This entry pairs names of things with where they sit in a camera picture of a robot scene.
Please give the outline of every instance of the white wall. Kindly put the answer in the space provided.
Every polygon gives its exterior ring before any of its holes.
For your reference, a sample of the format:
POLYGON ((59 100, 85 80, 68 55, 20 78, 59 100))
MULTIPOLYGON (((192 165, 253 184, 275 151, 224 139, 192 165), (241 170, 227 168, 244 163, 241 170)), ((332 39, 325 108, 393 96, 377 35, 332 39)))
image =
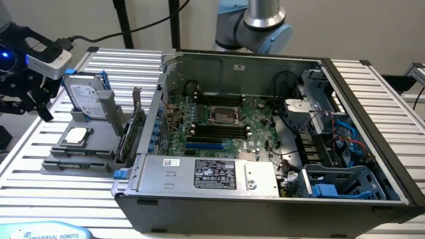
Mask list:
MULTIPOLYGON (((120 30, 112 0, 3 0, 15 21, 51 39, 96 38, 120 30)), ((293 38, 287 55, 368 59, 384 74, 425 62, 424 0, 281 0, 293 38)), ((219 0, 192 0, 181 12, 183 48, 209 50, 219 0)), ((127 0, 132 28, 168 16, 168 0, 127 0)), ((169 23, 135 34, 139 48, 171 47, 169 23)), ((80 58, 88 43, 77 41, 80 58)), ((100 43, 123 47, 121 37, 100 43)))

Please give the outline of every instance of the metal slotted worktable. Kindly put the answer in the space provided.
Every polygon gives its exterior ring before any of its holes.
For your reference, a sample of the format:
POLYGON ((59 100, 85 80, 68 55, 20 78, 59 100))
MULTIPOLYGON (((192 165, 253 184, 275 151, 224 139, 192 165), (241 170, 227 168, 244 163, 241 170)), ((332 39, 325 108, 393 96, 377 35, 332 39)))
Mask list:
MULTIPOLYGON (((364 66, 358 61, 333 62, 425 192, 425 130, 421 119, 406 107, 373 67, 364 66)), ((131 112, 133 87, 143 88, 143 107, 144 110, 149 109, 161 73, 160 64, 161 51, 100 48, 96 53, 85 54, 77 69, 95 73, 105 69, 116 102, 125 112, 131 112)), ((0 165, 0 223, 56 220, 89 228, 97 238, 176 238, 173 235, 143 235, 132 229, 111 195, 112 179, 39 173, 43 159, 48 157, 49 149, 71 121, 71 109, 69 98, 61 91, 51 108, 53 121, 45 123, 37 118, 0 165)), ((402 225, 381 225, 360 238, 422 239, 425 216, 402 225)))

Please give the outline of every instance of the motherboard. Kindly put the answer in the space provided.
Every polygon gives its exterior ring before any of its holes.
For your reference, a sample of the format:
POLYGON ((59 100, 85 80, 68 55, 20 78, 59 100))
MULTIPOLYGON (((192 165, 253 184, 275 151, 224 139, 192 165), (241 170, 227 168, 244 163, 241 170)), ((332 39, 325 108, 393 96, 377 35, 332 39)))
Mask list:
POLYGON ((277 133, 269 102, 271 98, 256 96, 173 95, 168 155, 275 161, 269 146, 277 133))

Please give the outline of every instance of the green circuit board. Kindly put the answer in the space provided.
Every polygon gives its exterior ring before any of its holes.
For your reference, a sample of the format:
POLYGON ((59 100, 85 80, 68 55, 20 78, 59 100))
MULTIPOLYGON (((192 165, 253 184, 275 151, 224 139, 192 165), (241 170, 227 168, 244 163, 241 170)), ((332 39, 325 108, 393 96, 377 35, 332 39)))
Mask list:
MULTIPOLYGON (((219 157, 219 158, 239 158, 239 155, 249 156, 255 154, 253 151, 260 149, 259 161, 269 161, 269 152, 265 150, 265 142, 268 140, 269 145, 277 141, 276 128, 272 124, 272 108, 267 106, 269 99, 247 96, 244 102, 237 106, 239 112, 239 125, 249 125, 252 135, 248 139, 241 138, 223 138, 223 150, 205 150, 205 149, 191 149, 196 152, 196 157, 219 157)), ((173 95, 169 103, 172 106, 179 107, 171 114, 172 118, 172 137, 169 146, 169 156, 188 156, 185 155, 185 144, 187 138, 191 136, 191 125, 196 122, 199 125, 211 125, 211 109, 212 107, 221 106, 207 106, 197 105, 189 97, 183 95, 173 95)), ((216 125, 231 125, 231 123, 216 123, 216 125)))

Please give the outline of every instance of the black pole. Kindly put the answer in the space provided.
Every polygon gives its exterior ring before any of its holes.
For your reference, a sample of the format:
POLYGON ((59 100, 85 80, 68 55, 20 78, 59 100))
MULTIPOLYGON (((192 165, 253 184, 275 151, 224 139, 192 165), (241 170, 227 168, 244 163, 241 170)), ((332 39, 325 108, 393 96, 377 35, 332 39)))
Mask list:
MULTIPOLYGON (((127 9, 125 9, 125 0, 112 0, 112 1, 113 1, 115 9, 117 11, 117 15, 119 15, 121 32, 129 31, 131 30, 131 24, 128 22, 128 15, 127 15, 127 9)), ((124 34, 123 35, 123 39, 124 39, 125 48, 127 49, 135 49, 135 43, 133 43, 132 34, 124 34)))
MULTIPOLYGON (((171 14, 173 14, 180 7, 179 0, 168 0, 168 8, 171 14)), ((172 29, 172 47, 180 49, 180 14, 171 18, 171 29, 172 29)))

